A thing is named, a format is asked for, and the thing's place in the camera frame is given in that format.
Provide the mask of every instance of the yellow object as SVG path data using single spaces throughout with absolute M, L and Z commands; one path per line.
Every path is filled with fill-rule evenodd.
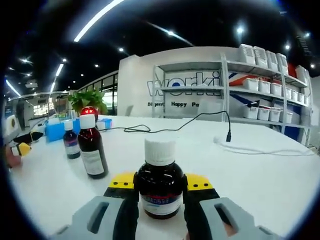
M 21 156 L 25 156 L 31 151 L 31 147 L 24 142 L 18 144 L 16 147 L 19 149 Z
M 109 185 L 109 188 L 134 189 L 134 176 L 136 172 L 125 172 L 117 174 Z
M 188 182 L 188 191 L 206 190 L 214 188 L 209 182 L 209 180 L 204 176 L 192 173 L 186 173 L 185 175 Z

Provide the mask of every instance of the small bottle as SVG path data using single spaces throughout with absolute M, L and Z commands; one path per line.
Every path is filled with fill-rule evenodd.
M 101 179 L 108 174 L 109 170 L 102 137 L 96 128 L 95 115 L 81 115 L 80 128 L 78 142 L 86 173 L 93 179 Z
M 63 143 L 65 147 L 66 156 L 68 159 L 76 159 L 80 157 L 80 148 L 78 145 L 77 134 L 73 131 L 73 121 L 64 122 L 65 134 L 63 135 Z
M 145 164 L 137 184 L 145 213 L 154 219 L 169 219 L 182 203 L 183 172 L 175 163 L 174 140 L 145 139 Z

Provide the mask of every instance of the white table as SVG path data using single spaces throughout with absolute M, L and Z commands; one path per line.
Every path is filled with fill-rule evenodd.
M 114 127 L 148 125 L 152 130 L 176 129 L 186 119 L 112 116 Z M 176 162 L 185 173 L 207 176 L 221 197 L 228 197 L 251 213 L 256 225 L 286 236 L 312 203 L 320 183 L 320 158 L 313 156 L 245 155 L 213 144 L 225 139 L 228 124 L 193 121 L 179 132 L 157 133 L 176 138 Z M 231 124 L 232 144 L 273 151 L 306 151 L 300 143 L 264 126 Z M 115 129 L 101 133 L 109 166 L 107 177 L 87 176 L 82 159 L 67 159 L 62 140 L 32 146 L 23 165 L 11 171 L 12 184 L 26 212 L 51 235 L 71 223 L 73 213 L 94 196 L 102 196 L 112 177 L 137 171 L 144 163 L 148 133 Z M 168 220 L 152 219 L 142 211 L 136 239 L 181 240 L 187 233 L 183 207 Z

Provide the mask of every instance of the blue box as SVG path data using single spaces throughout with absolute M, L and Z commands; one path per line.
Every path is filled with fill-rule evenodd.
M 80 133 L 80 120 L 79 118 L 73 120 L 73 131 L 78 135 Z M 65 135 L 65 124 L 63 122 L 48 125 L 45 125 L 45 136 L 47 142 L 54 142 L 61 140 Z
M 58 123 L 54 125 L 46 125 L 45 126 L 45 136 L 47 142 L 53 142 L 60 140 L 64 137 L 65 134 L 65 124 Z

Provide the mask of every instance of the green plant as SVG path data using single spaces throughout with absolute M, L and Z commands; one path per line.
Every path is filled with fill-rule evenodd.
M 80 114 L 81 110 L 86 106 L 92 106 L 98 109 L 99 114 L 107 115 L 108 109 L 103 102 L 104 94 L 99 91 L 75 92 L 69 95 L 68 100 L 71 102 L 72 108 Z

